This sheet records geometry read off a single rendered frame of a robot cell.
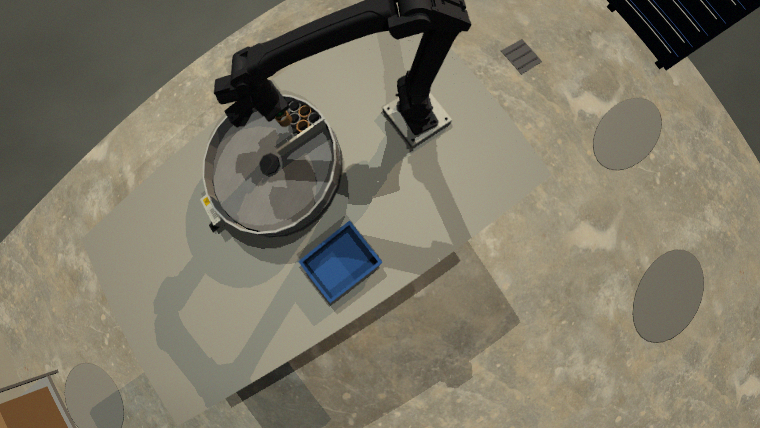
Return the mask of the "blue crate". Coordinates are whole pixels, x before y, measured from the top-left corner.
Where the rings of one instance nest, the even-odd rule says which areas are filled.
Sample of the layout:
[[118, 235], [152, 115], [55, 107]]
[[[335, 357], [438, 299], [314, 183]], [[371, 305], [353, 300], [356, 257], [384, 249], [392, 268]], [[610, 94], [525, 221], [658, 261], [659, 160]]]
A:
[[330, 303], [383, 263], [350, 220], [298, 262]]

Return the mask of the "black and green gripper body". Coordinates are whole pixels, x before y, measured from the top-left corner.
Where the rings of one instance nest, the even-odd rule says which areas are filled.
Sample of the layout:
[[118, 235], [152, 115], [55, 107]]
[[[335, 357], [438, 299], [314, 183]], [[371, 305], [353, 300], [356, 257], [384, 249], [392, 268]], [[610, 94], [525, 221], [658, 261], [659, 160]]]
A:
[[264, 115], [264, 117], [266, 118], [266, 120], [268, 122], [270, 122], [273, 119], [275, 119], [275, 116], [278, 115], [280, 112], [282, 112], [282, 111], [284, 112], [285, 110], [288, 110], [288, 108], [290, 108], [290, 106], [288, 105], [288, 103], [286, 102], [286, 100], [284, 99], [284, 97], [281, 95], [281, 93], [279, 92], [279, 90], [274, 86], [274, 84], [272, 83], [272, 81], [269, 80], [269, 82], [271, 83], [272, 88], [271, 88], [271, 92], [268, 95], [268, 97], [265, 98], [265, 99], [263, 99], [263, 100], [255, 100], [254, 99], [255, 101], [264, 101], [264, 100], [267, 99], [272, 104], [272, 106], [274, 107], [274, 109], [272, 109], [270, 112], [268, 112], [266, 115]]

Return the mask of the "dark grey metal bushing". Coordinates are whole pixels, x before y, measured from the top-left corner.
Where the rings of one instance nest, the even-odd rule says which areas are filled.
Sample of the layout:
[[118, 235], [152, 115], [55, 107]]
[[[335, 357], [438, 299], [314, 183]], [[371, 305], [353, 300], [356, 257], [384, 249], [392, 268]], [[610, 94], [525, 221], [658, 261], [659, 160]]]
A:
[[311, 122], [312, 122], [312, 120], [313, 120], [313, 119], [315, 119], [315, 118], [319, 118], [319, 119], [321, 119], [320, 115], [319, 115], [318, 113], [316, 113], [316, 112], [313, 112], [313, 113], [309, 114], [309, 116], [308, 116], [307, 120], [308, 120], [308, 122], [310, 121], [310, 122], [309, 122], [309, 124], [310, 124], [310, 125], [312, 125], [312, 124], [313, 124], [313, 123], [311, 123]]
[[[300, 104], [300, 102], [299, 102], [299, 101], [296, 101], [296, 100], [294, 100], [294, 101], [290, 102], [289, 106], [290, 106], [290, 109], [289, 109], [289, 110], [290, 110], [290, 112], [291, 112], [291, 113], [298, 113], [298, 112], [299, 112], [299, 109], [301, 108], [301, 106], [302, 106], [302, 105]], [[296, 111], [293, 111], [293, 109], [294, 109], [295, 107], [299, 107], [299, 108], [298, 108]], [[299, 113], [298, 113], [298, 114], [299, 114]]]
[[[292, 117], [292, 122], [293, 122], [295, 119], [297, 119], [297, 118], [299, 118], [298, 122], [302, 120], [302, 118], [300, 117], [300, 115], [299, 115], [298, 113], [292, 113], [292, 114], [290, 114], [290, 116]], [[297, 125], [297, 123], [298, 123], [298, 122], [296, 122], [296, 123], [292, 123], [292, 122], [291, 122], [291, 124], [290, 124], [290, 125], [291, 125], [291, 126], [294, 128], [294, 129], [296, 129], [296, 128], [297, 128], [297, 127], [296, 127], [296, 125]]]

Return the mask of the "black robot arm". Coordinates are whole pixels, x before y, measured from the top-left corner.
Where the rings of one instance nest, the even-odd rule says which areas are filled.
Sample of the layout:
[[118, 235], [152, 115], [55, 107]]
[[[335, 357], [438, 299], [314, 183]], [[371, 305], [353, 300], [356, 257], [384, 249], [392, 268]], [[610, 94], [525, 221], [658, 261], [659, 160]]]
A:
[[397, 80], [396, 94], [398, 112], [419, 135], [439, 123], [430, 88], [457, 35], [471, 27], [465, 9], [464, 0], [361, 1], [236, 52], [231, 75], [215, 79], [214, 94], [220, 104], [235, 102], [224, 112], [235, 127], [245, 126], [253, 108], [262, 116], [274, 109], [267, 99], [255, 100], [268, 97], [272, 86], [267, 78], [282, 68], [370, 34], [389, 31], [398, 40], [424, 32], [412, 68]]

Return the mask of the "bronze bushing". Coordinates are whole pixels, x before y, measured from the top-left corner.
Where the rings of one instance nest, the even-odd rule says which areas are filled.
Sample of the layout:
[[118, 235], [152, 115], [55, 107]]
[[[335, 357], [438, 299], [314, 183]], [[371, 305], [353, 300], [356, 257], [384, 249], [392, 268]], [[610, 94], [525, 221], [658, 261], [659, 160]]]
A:
[[308, 122], [307, 120], [301, 120], [301, 121], [299, 121], [299, 122], [297, 123], [296, 127], [297, 127], [297, 130], [299, 131], [299, 133], [301, 133], [301, 132], [302, 132], [302, 131], [300, 131], [300, 130], [301, 130], [301, 128], [302, 128], [303, 126], [306, 126], [306, 125], [307, 125], [308, 127], [310, 126], [310, 124], [309, 124], [309, 122]]
[[[306, 115], [306, 116], [303, 116], [303, 114], [304, 114], [305, 112], [307, 112], [307, 111], [310, 111], [310, 113], [309, 113], [309, 114], [313, 113], [313, 112], [312, 112], [312, 110], [311, 110], [311, 108], [310, 108], [309, 106], [307, 106], [307, 105], [304, 105], [304, 106], [302, 106], [302, 107], [299, 109], [299, 115], [300, 115], [300, 117], [302, 118], [302, 120], [303, 120], [303, 119], [304, 119], [304, 120], [307, 120], [307, 118], [308, 118], [309, 114], [308, 114], [308, 115]], [[307, 121], [308, 121], [308, 120], [307, 120]]]
[[[286, 118], [285, 118], [284, 120], [282, 120], [282, 121], [281, 121], [282, 117], [284, 117], [284, 116], [286, 116]], [[291, 124], [291, 122], [292, 122], [292, 118], [291, 118], [291, 116], [289, 115], [289, 113], [288, 113], [287, 111], [285, 111], [285, 112], [284, 112], [284, 114], [283, 114], [282, 116], [280, 116], [280, 117], [275, 117], [275, 119], [276, 119], [276, 121], [277, 121], [277, 122], [278, 122], [278, 123], [279, 123], [279, 124], [280, 124], [282, 127], [287, 127], [287, 126], [289, 126], [289, 125]]]

